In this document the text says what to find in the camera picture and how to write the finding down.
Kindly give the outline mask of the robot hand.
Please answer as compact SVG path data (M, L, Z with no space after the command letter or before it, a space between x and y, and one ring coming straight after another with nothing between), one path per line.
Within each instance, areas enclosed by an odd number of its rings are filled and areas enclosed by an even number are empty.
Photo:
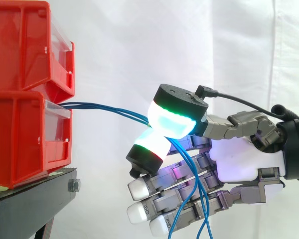
M280 129L257 110L225 119L208 114L205 99L218 96L204 86L195 92L159 86L148 128L126 156L132 224L149 222L154 236L170 237L194 222L210 231L211 215L234 204L265 203L283 189Z

